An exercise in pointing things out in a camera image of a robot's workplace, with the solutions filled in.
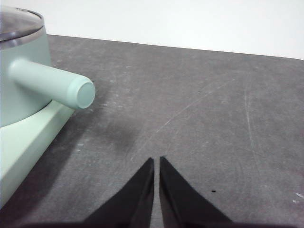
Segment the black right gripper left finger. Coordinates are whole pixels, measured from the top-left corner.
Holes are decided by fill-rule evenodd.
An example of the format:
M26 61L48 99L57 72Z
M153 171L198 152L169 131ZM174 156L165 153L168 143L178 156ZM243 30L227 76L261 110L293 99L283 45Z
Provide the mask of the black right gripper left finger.
M84 223L90 225L149 225L154 199L154 160L148 160L128 182Z

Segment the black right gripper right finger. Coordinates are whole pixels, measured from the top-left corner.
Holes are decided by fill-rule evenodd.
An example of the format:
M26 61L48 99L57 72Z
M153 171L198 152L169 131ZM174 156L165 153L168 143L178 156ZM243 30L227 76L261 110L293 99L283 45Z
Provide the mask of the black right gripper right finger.
M201 196L165 158L160 157L159 194L164 224L232 224Z

